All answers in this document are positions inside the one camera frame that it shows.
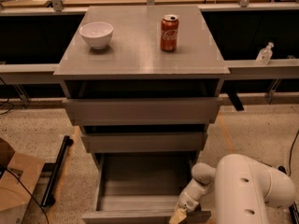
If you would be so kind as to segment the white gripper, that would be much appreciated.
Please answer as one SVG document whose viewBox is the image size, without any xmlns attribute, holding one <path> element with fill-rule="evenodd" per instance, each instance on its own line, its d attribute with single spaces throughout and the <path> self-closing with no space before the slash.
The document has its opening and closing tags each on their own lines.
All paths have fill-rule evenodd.
<svg viewBox="0 0 299 224">
<path fill-rule="evenodd" d="M 199 201 L 183 190 L 178 197 L 178 203 L 169 219 L 169 224 L 180 224 L 187 218 L 187 213 L 193 212 L 199 205 Z"/>
</svg>

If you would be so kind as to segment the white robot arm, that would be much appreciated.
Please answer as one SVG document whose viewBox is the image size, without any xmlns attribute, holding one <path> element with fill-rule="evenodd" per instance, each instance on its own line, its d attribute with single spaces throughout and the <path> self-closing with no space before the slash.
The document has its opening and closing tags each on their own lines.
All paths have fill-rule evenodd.
<svg viewBox="0 0 299 224">
<path fill-rule="evenodd" d="M 289 208 L 296 198 L 289 176 L 247 156 L 230 154 L 215 168 L 202 162 L 193 166 L 192 180 L 179 194 L 169 224 L 181 224 L 210 191 L 215 192 L 216 224 L 270 224 L 266 208 Z"/>
</svg>

